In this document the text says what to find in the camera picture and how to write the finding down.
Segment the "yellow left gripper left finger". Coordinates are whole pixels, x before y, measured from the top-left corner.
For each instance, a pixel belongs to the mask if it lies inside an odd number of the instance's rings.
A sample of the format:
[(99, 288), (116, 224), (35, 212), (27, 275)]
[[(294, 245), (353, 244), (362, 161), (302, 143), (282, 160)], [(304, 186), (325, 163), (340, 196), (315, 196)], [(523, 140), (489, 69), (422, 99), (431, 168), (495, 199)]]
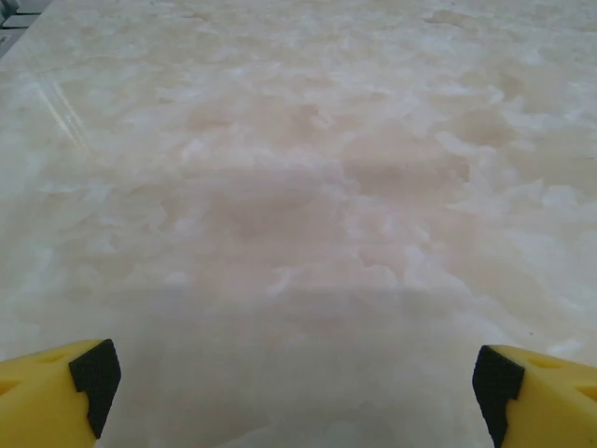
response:
[(93, 447), (120, 382), (110, 339), (86, 340), (1, 362), (1, 445)]

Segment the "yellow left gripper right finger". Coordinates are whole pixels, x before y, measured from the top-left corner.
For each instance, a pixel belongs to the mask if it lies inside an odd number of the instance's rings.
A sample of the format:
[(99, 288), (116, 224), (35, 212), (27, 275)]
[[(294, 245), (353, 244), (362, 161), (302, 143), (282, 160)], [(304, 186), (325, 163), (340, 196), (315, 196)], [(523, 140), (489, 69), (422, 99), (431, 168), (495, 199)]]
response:
[(472, 386), (496, 448), (596, 448), (596, 369), (483, 345)]

